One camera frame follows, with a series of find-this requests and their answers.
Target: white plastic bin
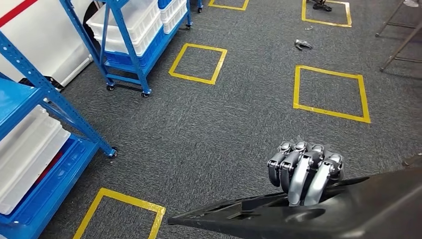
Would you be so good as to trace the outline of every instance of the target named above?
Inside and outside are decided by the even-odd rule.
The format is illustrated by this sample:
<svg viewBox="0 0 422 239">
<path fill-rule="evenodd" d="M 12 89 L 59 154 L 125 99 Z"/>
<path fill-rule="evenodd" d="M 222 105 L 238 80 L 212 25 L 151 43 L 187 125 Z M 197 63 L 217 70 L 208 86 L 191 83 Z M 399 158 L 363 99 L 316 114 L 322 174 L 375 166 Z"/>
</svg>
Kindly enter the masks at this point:
<svg viewBox="0 0 422 239">
<path fill-rule="evenodd" d="M 163 22 L 161 21 L 160 14 L 156 14 L 153 22 L 150 23 L 146 31 L 143 35 L 141 35 L 135 42 L 133 42 L 133 48 L 135 48 L 135 52 L 137 56 L 142 56 L 146 49 L 148 48 L 149 44 L 154 39 L 155 35 L 157 35 L 158 31 L 163 26 Z M 101 44 L 102 39 L 97 39 L 97 41 Z M 124 44 L 123 40 L 109 40 L 107 39 L 105 43 L 105 50 L 109 52 L 123 52 L 128 53 L 126 45 Z"/>
<path fill-rule="evenodd" d="M 169 22 L 176 14 L 176 12 L 179 10 L 181 5 L 186 5 L 186 0 L 172 0 L 165 9 L 160 9 L 161 11 L 161 20 L 163 22 Z"/>
<path fill-rule="evenodd" d="M 0 142 L 0 213 L 4 215 L 13 211 L 70 136 L 43 108 L 33 111 L 10 132 L 13 137 L 9 133 L 7 141 Z"/>
<path fill-rule="evenodd" d="M 88 21 L 96 39 L 102 38 L 106 5 L 103 5 Z M 138 40 L 160 12 L 157 0 L 129 0 L 122 8 L 124 23 L 132 41 Z M 107 39 L 123 41 L 117 23 L 110 10 Z"/>
<path fill-rule="evenodd" d="M 188 8 L 186 7 L 186 0 L 182 0 L 183 4 L 179 6 L 177 11 L 170 17 L 163 20 L 164 33 L 169 34 L 177 25 L 177 23 L 182 19 L 182 17 L 187 13 Z"/>
</svg>

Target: gray carpet floor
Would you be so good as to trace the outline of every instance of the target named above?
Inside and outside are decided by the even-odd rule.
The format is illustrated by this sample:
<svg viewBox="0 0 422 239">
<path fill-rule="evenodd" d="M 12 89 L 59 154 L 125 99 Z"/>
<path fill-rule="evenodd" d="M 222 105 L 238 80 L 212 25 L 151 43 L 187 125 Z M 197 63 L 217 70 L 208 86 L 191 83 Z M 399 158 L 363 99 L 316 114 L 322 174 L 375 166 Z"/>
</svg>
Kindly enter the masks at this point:
<svg viewBox="0 0 422 239">
<path fill-rule="evenodd" d="M 378 70 L 410 33 L 389 26 L 374 37 L 396 0 L 349 2 L 352 28 L 301 21 L 300 0 L 250 0 L 246 11 L 208 7 L 206 0 L 203 13 L 192 8 L 192 29 L 176 34 L 149 74 L 147 99 L 124 88 L 106 91 L 96 65 L 88 66 L 63 95 L 118 147 L 118 158 L 97 153 L 41 238 L 71 239 L 101 187 L 166 207 L 158 239 L 230 238 L 168 226 L 166 219 L 221 199 L 277 192 L 266 161 L 280 142 L 298 136 L 341 153 L 348 178 L 400 169 L 422 147 L 422 68 L 395 61 L 385 73 Z M 215 4 L 242 6 L 242 0 Z M 310 4 L 307 17 L 345 23 L 344 6 L 332 7 L 327 17 Z M 397 21 L 417 22 L 420 9 L 403 10 Z M 314 49 L 298 51 L 296 39 Z M 185 43 L 227 49 L 215 85 L 169 75 Z M 421 44 L 418 34 L 403 54 L 421 58 Z M 209 78 L 216 59 L 189 49 L 177 72 Z M 371 124 L 293 109 L 296 65 L 363 75 Z M 362 114 L 355 81 L 317 72 L 303 72 L 300 102 Z M 146 239 L 153 218 L 104 198 L 83 238 Z"/>
</svg>

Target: white wall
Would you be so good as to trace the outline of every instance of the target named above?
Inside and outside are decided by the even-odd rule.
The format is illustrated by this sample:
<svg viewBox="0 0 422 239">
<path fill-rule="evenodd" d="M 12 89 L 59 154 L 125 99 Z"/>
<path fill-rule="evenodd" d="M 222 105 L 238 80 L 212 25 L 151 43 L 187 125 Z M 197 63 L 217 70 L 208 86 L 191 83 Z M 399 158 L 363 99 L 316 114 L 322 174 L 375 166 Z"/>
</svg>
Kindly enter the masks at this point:
<svg viewBox="0 0 422 239">
<path fill-rule="evenodd" d="M 3 16 L 23 0 L 0 0 Z M 83 20 L 92 0 L 72 0 Z M 58 0 L 38 0 L 0 30 L 46 76 L 63 86 L 91 61 L 89 52 Z M 0 55 L 0 72 L 15 81 L 24 76 Z"/>
</svg>

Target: yellow tape square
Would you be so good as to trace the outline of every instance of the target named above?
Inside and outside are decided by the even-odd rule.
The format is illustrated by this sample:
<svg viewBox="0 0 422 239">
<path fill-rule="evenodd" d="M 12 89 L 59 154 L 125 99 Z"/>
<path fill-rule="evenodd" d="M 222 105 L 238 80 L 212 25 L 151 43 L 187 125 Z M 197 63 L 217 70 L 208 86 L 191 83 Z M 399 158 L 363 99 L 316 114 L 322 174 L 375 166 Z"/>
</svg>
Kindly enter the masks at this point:
<svg viewBox="0 0 422 239">
<path fill-rule="evenodd" d="M 325 24 L 325 25 L 330 25 L 330 26 L 352 27 L 352 16 L 350 15 L 350 4 L 348 2 L 331 1 L 331 0 L 326 0 L 325 2 L 343 4 L 344 7 L 346 8 L 347 24 L 340 24 L 340 23 L 334 23 L 334 22 L 307 19 L 306 18 L 306 6 L 307 6 L 306 3 L 307 3 L 307 0 L 302 0 L 302 21 L 308 21 L 308 22 L 312 22 L 312 23 L 320 23 L 320 24 Z"/>
<path fill-rule="evenodd" d="M 128 195 L 124 195 L 122 193 L 109 190 L 107 188 L 100 188 L 100 190 L 97 193 L 97 196 L 94 198 L 94 201 L 92 202 L 90 208 L 88 209 L 86 215 L 84 216 L 84 219 L 82 219 L 82 222 L 79 225 L 78 230 L 76 231 L 75 235 L 73 236 L 73 239 L 80 239 L 82 237 L 85 229 L 88 226 L 88 223 L 90 222 L 92 216 L 94 215 L 94 212 L 96 211 L 98 205 L 100 204 L 100 201 L 103 198 L 103 196 L 113 198 L 118 201 L 128 203 L 128 204 L 155 212 L 157 215 L 155 216 L 155 220 L 154 220 L 154 223 L 152 224 L 151 232 L 149 233 L 148 239 L 156 238 L 158 229 L 160 228 L 160 225 L 161 225 L 161 221 L 163 220 L 163 216 L 166 213 L 165 207 L 162 207 L 162 206 L 159 206 L 147 201 L 143 201 L 141 199 L 137 199 Z"/>
<path fill-rule="evenodd" d="M 195 77 L 195 76 L 187 76 L 187 75 L 183 75 L 183 74 L 179 74 L 179 73 L 175 72 L 177 65 L 179 64 L 180 60 L 182 59 L 183 54 L 185 53 L 185 51 L 188 47 L 195 47 L 195 48 L 201 48 L 201 49 L 205 49 L 205 50 L 212 50 L 212 51 L 221 52 L 220 59 L 218 60 L 217 66 L 214 70 L 214 73 L 213 73 L 211 79 L 203 79 L 203 78 L 199 78 L 199 77 Z M 179 52 L 179 55 L 177 55 L 176 60 L 174 60 L 173 65 L 169 70 L 169 74 L 171 76 L 179 77 L 179 78 L 190 80 L 190 81 L 198 81 L 198 82 L 202 82 L 202 83 L 205 83 L 205 84 L 215 85 L 215 81 L 217 80 L 217 77 L 220 73 L 221 67 L 223 66 L 223 62 L 224 62 L 226 54 L 227 54 L 226 49 L 212 47 L 212 46 L 196 45 L 196 44 L 192 44 L 192 43 L 186 43 L 185 45 L 183 45 L 182 50 Z"/>
<path fill-rule="evenodd" d="M 316 72 L 325 73 L 325 74 L 334 75 L 334 76 L 341 76 L 341 77 L 356 79 L 358 81 L 358 85 L 359 85 L 359 94 L 360 94 L 360 101 L 361 101 L 361 104 L 362 104 L 363 117 L 339 113 L 339 112 L 334 112 L 334 111 L 327 111 L 327 110 L 323 110 L 323 109 L 319 109 L 319 108 L 315 108 L 315 107 L 310 107 L 310 106 L 304 106 L 304 105 L 299 104 L 299 86 L 301 84 L 301 69 L 316 71 Z M 310 66 L 297 65 L 296 69 L 295 69 L 295 86 L 294 86 L 294 91 L 293 91 L 293 108 L 294 109 L 302 109 L 302 110 L 305 110 L 305 111 L 316 112 L 316 113 L 325 114 L 325 115 L 329 115 L 329 116 L 345 118 L 345 119 L 349 119 L 349 120 L 356 120 L 356 121 L 360 121 L 360 122 L 371 123 L 371 119 L 369 118 L 368 102 L 367 102 L 366 93 L 365 93 L 365 85 L 363 83 L 363 76 L 362 75 L 352 75 L 352 74 L 346 74 L 346 73 L 341 73 L 341 72 L 323 70 L 323 69 L 310 67 Z"/>
<path fill-rule="evenodd" d="M 225 5 L 214 4 L 214 1 L 215 0 L 211 0 L 210 3 L 208 3 L 208 6 L 215 6 L 215 7 L 226 8 L 226 9 L 231 9 L 231 10 L 239 10 L 239 11 L 245 11 L 249 3 L 249 0 L 245 0 L 243 2 L 242 7 L 235 7 L 235 6 L 225 6 Z"/>
</svg>

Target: blue shelving rack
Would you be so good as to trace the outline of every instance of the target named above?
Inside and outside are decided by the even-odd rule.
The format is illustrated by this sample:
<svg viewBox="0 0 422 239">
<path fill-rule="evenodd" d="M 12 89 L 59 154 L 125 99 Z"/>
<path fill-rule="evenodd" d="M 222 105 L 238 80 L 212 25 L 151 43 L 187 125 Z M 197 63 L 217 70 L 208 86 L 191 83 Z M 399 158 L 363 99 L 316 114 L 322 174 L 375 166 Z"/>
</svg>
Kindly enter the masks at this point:
<svg viewBox="0 0 422 239">
<path fill-rule="evenodd" d="M 156 48 L 152 57 L 148 59 L 146 66 L 141 66 L 138 61 L 138 57 L 136 55 L 135 49 L 133 48 L 132 41 L 130 40 L 129 33 L 126 29 L 126 25 L 124 23 L 123 15 L 121 13 L 121 8 L 129 1 L 129 0 L 96 0 L 104 2 L 106 5 L 105 9 L 105 17 L 104 17 L 104 30 L 103 30 L 103 41 L 101 44 L 101 50 L 98 53 L 94 47 L 94 44 L 91 42 L 90 37 L 88 36 L 87 32 L 85 31 L 83 25 L 79 21 L 78 17 L 73 10 L 73 6 L 71 0 L 60 0 L 63 8 L 65 9 L 67 15 L 69 16 L 72 24 L 76 28 L 76 31 L 81 36 L 82 40 L 84 41 L 85 45 L 87 46 L 89 52 L 91 53 L 94 62 L 97 64 L 98 68 L 100 69 L 102 75 L 105 78 L 105 82 L 107 84 L 106 88 L 109 91 L 112 91 L 115 86 L 115 80 L 129 82 L 133 84 L 140 85 L 142 87 L 142 96 L 148 97 L 151 94 L 151 89 L 148 86 L 146 76 L 151 71 L 152 67 L 157 62 L 158 58 L 163 53 L 164 49 L 167 47 L 173 36 L 176 34 L 178 28 L 184 21 L 187 19 L 186 27 L 188 29 L 191 28 L 192 21 L 191 21 L 191 14 L 190 14 L 190 1 L 187 1 L 187 13 L 183 16 L 177 26 L 173 29 L 170 34 L 166 34 L 164 39 L 161 41 L 159 46 Z M 116 20 L 117 26 L 120 30 L 120 33 L 123 37 L 124 43 L 126 45 L 127 51 L 129 53 L 130 59 L 132 61 L 132 65 L 125 65 L 125 64 L 115 64 L 105 60 L 104 58 L 104 51 L 105 51 L 105 42 L 106 42 L 106 33 L 107 33 L 107 25 L 108 25 L 108 15 L 109 11 L 113 13 L 114 19 Z M 138 76 L 138 79 L 132 79 L 128 77 L 123 77 L 120 75 L 111 74 L 108 72 L 109 68 L 115 68 L 118 70 L 126 71 L 135 73 Z"/>
<path fill-rule="evenodd" d="M 71 134 L 60 150 L 63 155 L 45 177 L 31 187 L 9 215 L 0 214 L 0 235 L 8 239 L 36 239 L 97 150 L 100 148 L 110 157 L 116 156 L 116 150 L 104 141 L 1 31 L 0 53 L 34 85 L 29 87 L 15 83 L 0 74 L 0 140 L 36 105 L 42 105 L 49 113 L 85 135 Z"/>
</svg>

